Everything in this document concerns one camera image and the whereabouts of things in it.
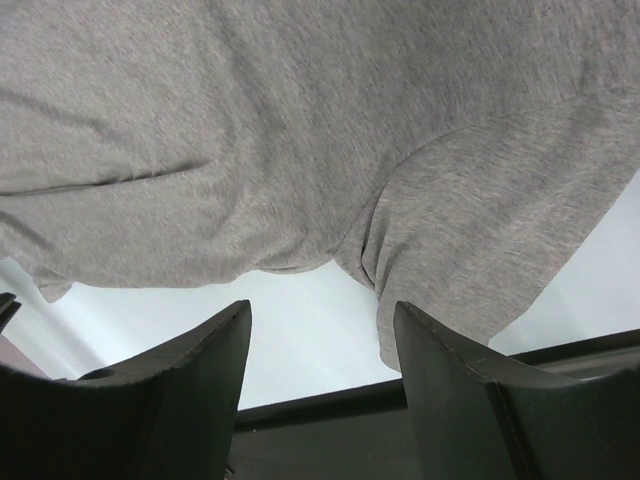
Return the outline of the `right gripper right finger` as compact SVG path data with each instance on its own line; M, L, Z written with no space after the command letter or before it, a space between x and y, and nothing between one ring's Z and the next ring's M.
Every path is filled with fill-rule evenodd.
M509 357L396 306L404 391L426 479L635 479L635 331Z

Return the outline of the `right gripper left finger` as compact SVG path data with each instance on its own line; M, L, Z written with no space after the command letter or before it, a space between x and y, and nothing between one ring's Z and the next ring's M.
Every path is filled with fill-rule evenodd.
M76 380L3 365L2 478L226 478L250 334L243 300Z

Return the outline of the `grey t shirt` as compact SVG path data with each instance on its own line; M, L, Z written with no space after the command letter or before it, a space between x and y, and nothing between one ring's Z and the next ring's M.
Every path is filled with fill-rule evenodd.
M5 1L1 253L187 288L337 262L485 343L639 168L635 1Z

